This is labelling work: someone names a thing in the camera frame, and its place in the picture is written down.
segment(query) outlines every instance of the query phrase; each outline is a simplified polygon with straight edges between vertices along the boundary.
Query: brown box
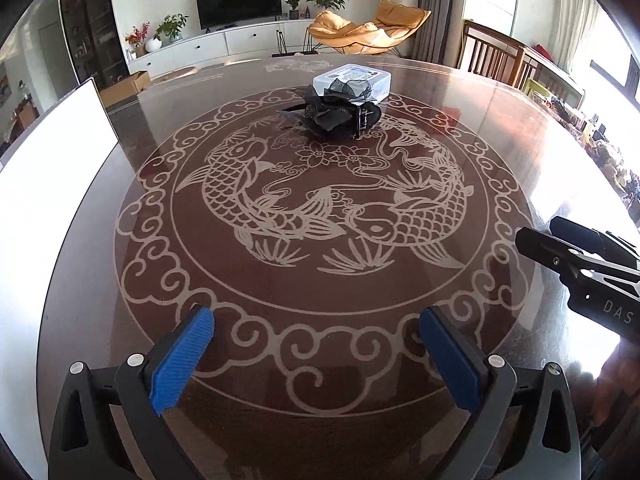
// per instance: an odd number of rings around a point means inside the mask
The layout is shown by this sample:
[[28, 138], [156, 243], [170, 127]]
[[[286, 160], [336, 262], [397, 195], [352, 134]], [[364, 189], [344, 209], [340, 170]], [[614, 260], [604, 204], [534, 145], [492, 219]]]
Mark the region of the brown box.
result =
[[100, 90], [102, 106], [108, 108], [127, 97], [139, 94], [150, 81], [149, 72], [136, 72], [122, 81], [118, 81], [115, 85]]

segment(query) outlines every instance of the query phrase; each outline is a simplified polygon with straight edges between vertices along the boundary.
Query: television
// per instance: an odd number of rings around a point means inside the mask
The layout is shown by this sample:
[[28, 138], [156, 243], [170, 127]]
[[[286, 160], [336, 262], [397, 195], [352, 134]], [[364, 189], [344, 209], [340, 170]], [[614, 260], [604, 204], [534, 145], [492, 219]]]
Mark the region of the television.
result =
[[282, 14], [282, 0], [196, 0], [200, 28]]

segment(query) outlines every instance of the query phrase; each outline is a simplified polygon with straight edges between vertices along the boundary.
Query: round white vase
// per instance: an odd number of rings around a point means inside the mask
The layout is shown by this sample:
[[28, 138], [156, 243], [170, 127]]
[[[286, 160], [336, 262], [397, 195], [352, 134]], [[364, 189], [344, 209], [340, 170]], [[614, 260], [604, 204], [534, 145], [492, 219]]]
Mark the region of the round white vase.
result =
[[162, 41], [159, 38], [151, 38], [149, 41], [145, 43], [145, 48], [147, 52], [155, 52], [156, 50], [160, 50], [162, 47]]

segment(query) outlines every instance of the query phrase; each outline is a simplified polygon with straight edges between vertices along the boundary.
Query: plant pot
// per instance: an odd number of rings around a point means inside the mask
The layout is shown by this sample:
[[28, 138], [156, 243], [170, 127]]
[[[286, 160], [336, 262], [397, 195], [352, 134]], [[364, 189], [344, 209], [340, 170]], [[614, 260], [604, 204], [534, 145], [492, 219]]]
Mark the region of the plant pot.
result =
[[145, 43], [145, 48], [147, 52], [155, 52], [156, 50], [160, 50], [162, 48], [162, 41], [160, 41], [160, 38], [151, 38]]
[[182, 33], [178, 32], [176, 36], [171, 36], [169, 38], [169, 43], [175, 43], [176, 41], [180, 41], [182, 39]]

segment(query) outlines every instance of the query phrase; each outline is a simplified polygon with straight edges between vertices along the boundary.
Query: white tv cabinet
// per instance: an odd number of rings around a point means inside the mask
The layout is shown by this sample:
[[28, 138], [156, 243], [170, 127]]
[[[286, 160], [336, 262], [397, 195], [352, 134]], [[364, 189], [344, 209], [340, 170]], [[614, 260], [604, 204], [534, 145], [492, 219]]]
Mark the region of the white tv cabinet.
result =
[[175, 41], [128, 63], [129, 73], [146, 70], [154, 78], [185, 66], [255, 59], [278, 52], [277, 31], [283, 32], [289, 52], [302, 50], [313, 20], [271, 20], [209, 32]]

